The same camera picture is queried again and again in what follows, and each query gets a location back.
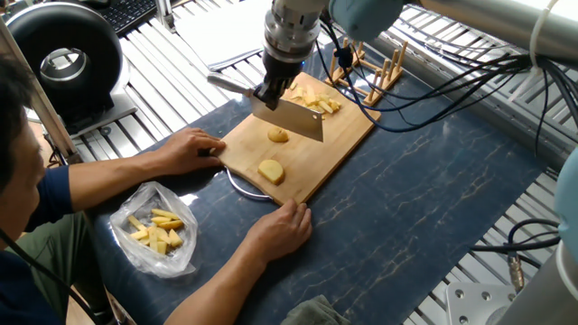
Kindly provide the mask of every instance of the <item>gray cloth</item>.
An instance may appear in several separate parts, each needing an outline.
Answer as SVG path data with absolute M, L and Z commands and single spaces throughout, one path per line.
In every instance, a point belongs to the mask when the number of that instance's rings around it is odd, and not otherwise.
M 281 325 L 351 325 L 339 315 L 323 295 L 319 295 L 307 302 L 301 302 L 292 311 Z

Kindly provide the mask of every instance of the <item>hand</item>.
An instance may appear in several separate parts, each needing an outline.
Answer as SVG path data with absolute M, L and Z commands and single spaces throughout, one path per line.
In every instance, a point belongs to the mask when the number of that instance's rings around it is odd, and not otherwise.
M 217 157 L 199 157 L 199 150 L 223 149 L 225 143 L 199 128 L 185 128 L 153 152 L 161 175 L 178 175 L 201 168 L 219 166 Z
M 294 252 L 312 233 L 311 210 L 289 200 L 263 216 L 247 232 L 241 247 L 265 264 Z

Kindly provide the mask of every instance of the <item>potato slice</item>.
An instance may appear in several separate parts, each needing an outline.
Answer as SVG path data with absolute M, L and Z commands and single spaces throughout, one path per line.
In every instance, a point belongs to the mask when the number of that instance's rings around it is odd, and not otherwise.
M 148 228 L 148 238 L 150 240 L 149 246 L 151 247 L 151 249 L 153 249 L 155 252 L 158 252 L 156 226 L 152 226 L 152 227 Z
M 169 234 L 166 233 L 166 230 L 164 230 L 161 227 L 158 227 L 156 229 L 156 238 L 159 239 L 158 242 L 160 243 L 161 241 L 167 243 L 167 244 L 171 244 L 171 239 L 169 238 Z
M 303 101 L 305 102 L 305 105 L 307 105 L 307 106 L 314 105 L 314 104 L 317 104 L 317 97 L 315 95 L 307 95 L 307 96 L 303 97 Z
M 151 212 L 153 212 L 153 214 L 155 214 L 157 216 L 167 217 L 167 218 L 171 218 L 173 220 L 181 220 L 177 215 L 175 215 L 174 213 L 169 212 L 169 211 L 164 211 L 161 209 L 152 209 Z
M 281 163 L 274 160 L 264 160 L 259 164 L 257 171 L 274 185 L 279 185 L 284 181 L 285 172 Z
M 163 228 L 163 229 L 176 229 L 180 226 L 182 226 L 182 221 L 180 221 L 180 220 L 164 222 L 164 223 L 159 225 L 159 227 Z
M 269 140 L 277 143 L 289 141 L 289 134 L 287 133 L 287 131 L 285 131 L 279 126 L 271 127 L 269 129 L 269 132 L 267 132 L 267 137 L 269 138 Z
M 169 231 L 169 238 L 171 239 L 171 246 L 178 247 L 182 245 L 182 239 L 179 237 L 179 235 L 177 235 L 174 229 Z
M 329 104 L 329 96 L 327 96 L 327 94 L 319 94 L 317 97 L 319 98 L 319 101 Z
M 313 90 L 313 87 L 311 85 L 307 85 L 307 96 L 315 96 L 315 90 Z
M 166 255 L 167 244 L 163 241 L 156 243 L 156 251 L 160 254 Z
M 128 222 L 131 223 L 131 225 L 135 226 L 135 228 L 137 228 L 138 230 L 146 230 L 145 225 L 143 225 L 140 221 L 138 221 L 135 216 L 128 216 Z
M 341 103 L 338 102 L 337 100 L 330 99 L 329 106 L 331 106 L 333 110 L 339 110 L 341 108 Z
M 144 230 L 139 230 L 135 233 L 130 234 L 130 237 L 136 239 L 136 240 L 141 240 L 144 238 L 148 238 L 148 231 L 146 231 L 146 228 Z
M 327 113 L 333 114 L 333 108 L 329 106 L 329 104 L 325 102 L 319 102 L 319 107 L 323 108 Z
M 160 225 L 164 222 L 169 222 L 171 220 L 172 220 L 171 218 L 167 218 L 167 217 L 153 217 L 153 218 L 151 218 L 151 221 L 153 221 L 157 225 Z

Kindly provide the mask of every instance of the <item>knife handle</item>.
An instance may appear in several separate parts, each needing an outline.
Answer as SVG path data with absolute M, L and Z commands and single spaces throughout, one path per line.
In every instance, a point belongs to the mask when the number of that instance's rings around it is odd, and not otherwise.
M 242 83 L 241 81 L 235 80 L 228 76 L 225 76 L 219 72 L 211 72 L 207 77 L 207 81 L 219 88 L 226 89 L 228 91 L 236 92 L 238 94 L 243 94 L 244 96 L 251 97 L 253 90 Z

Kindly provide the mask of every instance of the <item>person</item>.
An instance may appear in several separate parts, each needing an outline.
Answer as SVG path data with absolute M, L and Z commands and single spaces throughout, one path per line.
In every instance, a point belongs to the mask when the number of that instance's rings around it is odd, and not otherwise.
M 15 241 L 36 263 L 68 286 L 74 284 L 101 323 L 114 324 L 88 222 L 79 211 L 142 181 L 218 166 L 218 158 L 199 157 L 198 151 L 225 144 L 200 129 L 185 128 L 153 152 L 45 171 L 23 110 L 31 106 L 33 91 L 27 71 L 0 57 L 0 229 L 6 234 L 0 240 L 0 323 L 62 324 L 67 313 L 67 288 L 7 248 Z M 311 218 L 311 210 L 294 201 L 263 216 L 228 262 L 166 324 L 232 324 L 267 263 L 309 238 Z

